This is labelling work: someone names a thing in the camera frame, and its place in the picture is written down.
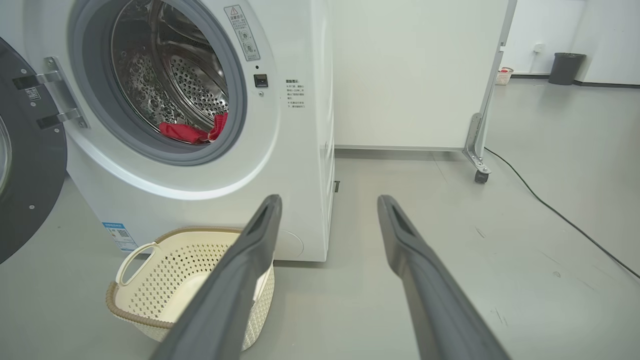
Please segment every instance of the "basket handle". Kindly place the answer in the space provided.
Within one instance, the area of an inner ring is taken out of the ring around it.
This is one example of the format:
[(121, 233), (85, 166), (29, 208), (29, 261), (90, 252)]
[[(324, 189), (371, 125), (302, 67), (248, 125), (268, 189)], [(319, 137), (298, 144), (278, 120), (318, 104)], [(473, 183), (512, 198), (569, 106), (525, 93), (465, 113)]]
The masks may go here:
[(129, 285), (129, 283), (136, 277), (136, 275), (140, 272), (140, 270), (142, 270), (142, 268), (145, 266), (147, 261), (149, 261), (151, 256), (153, 256), (153, 253), (151, 253), (151, 255), (149, 256), (147, 261), (145, 261), (145, 264), (142, 264), (142, 266), (138, 269), (138, 271), (136, 271), (136, 273), (133, 274), (131, 276), (131, 278), (129, 278), (129, 280), (127, 280), (127, 282), (123, 282), (122, 277), (124, 276), (124, 272), (127, 270), (127, 267), (129, 267), (129, 264), (131, 263), (133, 258), (135, 258), (136, 255), (140, 254), (144, 250), (147, 250), (150, 247), (155, 248), (157, 246), (158, 246), (158, 244), (156, 244), (155, 242), (144, 244), (141, 247), (137, 248), (136, 250), (133, 250), (129, 255), (127, 255), (127, 258), (124, 259), (124, 261), (120, 265), (120, 268), (118, 269), (118, 273), (116, 274), (116, 284), (118, 284), (119, 286), (127, 286), (127, 285)]

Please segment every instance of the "gray floor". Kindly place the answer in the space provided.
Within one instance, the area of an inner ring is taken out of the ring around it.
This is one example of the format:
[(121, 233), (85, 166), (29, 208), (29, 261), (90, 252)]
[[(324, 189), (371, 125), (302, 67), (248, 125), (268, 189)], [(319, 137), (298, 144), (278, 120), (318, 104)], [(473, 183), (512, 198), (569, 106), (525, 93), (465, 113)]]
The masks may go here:
[[(512, 80), (495, 91), (488, 136), (542, 197), (636, 270), (638, 104), (640, 90)], [(486, 155), (493, 174), (480, 185), (460, 154), (394, 157), (337, 160), (328, 261), (276, 264), (269, 317), (242, 359), (418, 358), (386, 264), (381, 193), (400, 202), (513, 359), (637, 357), (638, 283), (507, 166)], [(148, 358), (157, 343), (104, 306), (122, 259), (68, 181), (36, 236), (0, 265), (3, 359)]]

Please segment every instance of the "black trash can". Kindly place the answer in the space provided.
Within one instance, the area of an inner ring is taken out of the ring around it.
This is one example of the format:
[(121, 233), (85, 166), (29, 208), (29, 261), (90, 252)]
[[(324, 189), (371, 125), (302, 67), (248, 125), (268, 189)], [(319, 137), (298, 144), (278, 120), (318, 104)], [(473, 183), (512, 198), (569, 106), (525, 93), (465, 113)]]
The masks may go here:
[(556, 53), (554, 66), (551, 68), (549, 83), (558, 85), (572, 85), (580, 65), (586, 58), (583, 54)]

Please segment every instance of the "red garment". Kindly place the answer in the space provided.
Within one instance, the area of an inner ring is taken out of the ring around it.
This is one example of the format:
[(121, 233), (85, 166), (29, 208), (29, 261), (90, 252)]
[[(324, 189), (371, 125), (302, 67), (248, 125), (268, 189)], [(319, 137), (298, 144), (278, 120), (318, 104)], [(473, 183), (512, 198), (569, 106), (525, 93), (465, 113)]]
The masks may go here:
[(220, 136), (222, 130), (225, 128), (225, 124), (227, 123), (227, 116), (229, 113), (224, 113), (222, 115), (216, 115), (213, 117), (213, 129), (209, 131), (209, 136), (207, 137), (209, 141), (213, 141)]
[(160, 123), (158, 128), (162, 135), (168, 138), (182, 140), (188, 143), (205, 143), (207, 141), (206, 131), (186, 124), (169, 124), (168, 122), (163, 122)]
[(168, 138), (182, 140), (188, 143), (205, 143), (207, 141), (214, 141), (220, 136), (227, 123), (228, 115), (228, 113), (224, 113), (214, 116), (214, 127), (208, 134), (206, 131), (186, 124), (169, 124), (168, 122), (162, 122), (158, 128), (160, 129), (160, 133)]

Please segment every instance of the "small basket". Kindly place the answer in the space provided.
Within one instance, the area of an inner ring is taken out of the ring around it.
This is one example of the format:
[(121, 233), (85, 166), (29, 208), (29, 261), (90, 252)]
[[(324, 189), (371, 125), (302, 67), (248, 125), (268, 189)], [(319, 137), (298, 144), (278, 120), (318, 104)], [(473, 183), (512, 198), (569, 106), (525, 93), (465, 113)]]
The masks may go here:
[(509, 80), (511, 79), (511, 75), (513, 74), (513, 69), (510, 67), (503, 67), (500, 70), (508, 70), (507, 72), (500, 72), (498, 70), (498, 76), (495, 79), (495, 84), (496, 85), (506, 85), (509, 83)]
[[(116, 281), (111, 282), (107, 291), (107, 308), (149, 338), (162, 341), (241, 231), (193, 227), (172, 231), (142, 245), (120, 265)], [(153, 253), (128, 281), (123, 281), (129, 263), (149, 248)], [(243, 350), (260, 335), (271, 306), (274, 283), (271, 264), (256, 283)]]

